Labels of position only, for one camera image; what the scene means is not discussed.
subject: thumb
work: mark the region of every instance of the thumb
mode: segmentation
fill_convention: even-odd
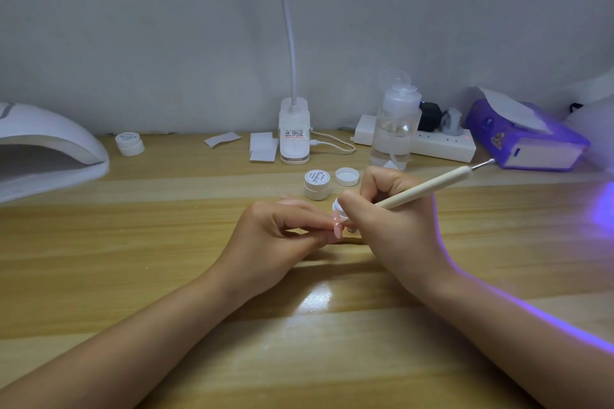
[[[338,198],[338,201],[348,216],[349,221],[354,223],[359,230],[362,226],[369,225],[371,223],[370,220],[377,217],[375,212],[378,208],[357,192],[351,190],[344,191],[341,197]]]
[[[338,241],[335,233],[329,230],[314,230],[302,235],[294,236],[289,240],[293,245],[296,261],[302,260],[313,251]]]

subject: person's left hand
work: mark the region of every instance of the person's left hand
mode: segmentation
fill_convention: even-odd
[[[272,288],[305,256],[338,241],[332,215],[298,199],[256,202],[242,213],[211,266],[222,287],[247,301]],[[289,232],[302,228],[307,233]]]

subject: forearm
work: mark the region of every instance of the forearm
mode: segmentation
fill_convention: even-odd
[[[546,407],[614,403],[611,344],[463,272],[418,296]]]
[[[132,408],[241,304],[205,273],[0,390],[0,406]]]

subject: table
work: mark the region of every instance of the table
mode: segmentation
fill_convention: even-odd
[[[337,132],[347,139],[349,134]],[[144,136],[103,179],[0,206],[0,386],[191,280],[244,207],[302,193],[303,174],[363,170],[312,149],[307,165],[250,163],[249,137]],[[479,151],[474,159],[486,158]],[[424,178],[457,164],[413,156]],[[333,193],[342,187],[333,183]],[[316,204],[330,209],[334,195]],[[614,182],[496,166],[438,193],[456,262],[544,311],[614,340]],[[537,406],[404,291],[368,247],[329,246],[216,328],[145,408]]]

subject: dotting tool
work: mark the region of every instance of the dotting tool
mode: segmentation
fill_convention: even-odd
[[[482,166],[492,164],[495,161],[494,158],[483,162],[482,164],[474,165],[474,166],[460,166],[451,172],[444,173],[440,176],[436,176],[432,180],[425,181],[413,188],[409,188],[403,192],[395,194],[394,196],[390,196],[388,199],[384,199],[383,201],[375,204],[377,207],[381,207],[382,209],[394,209],[403,204],[407,204],[408,202],[413,201],[414,199],[418,199],[419,197],[426,196],[427,194],[431,194],[435,191],[438,191],[443,188],[447,188],[452,186],[454,183],[458,183],[459,181],[466,180],[469,178],[474,170],[481,168]],[[337,223],[338,225],[343,225],[348,220],[342,220]]]

